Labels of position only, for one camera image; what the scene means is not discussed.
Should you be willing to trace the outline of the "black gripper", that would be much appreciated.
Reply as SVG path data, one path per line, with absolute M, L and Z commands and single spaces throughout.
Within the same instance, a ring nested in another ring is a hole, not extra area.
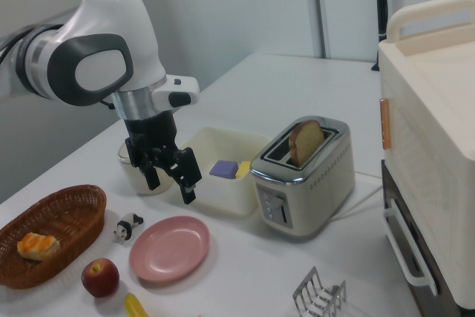
M 160 186 L 156 166 L 164 169 L 180 187 L 184 204 L 196 198 L 194 189 L 202 179 L 197 159 L 190 147 L 178 149 L 177 128 L 171 111 L 144 120 L 126 120 L 125 140 L 133 167 L 139 167 L 150 190 Z

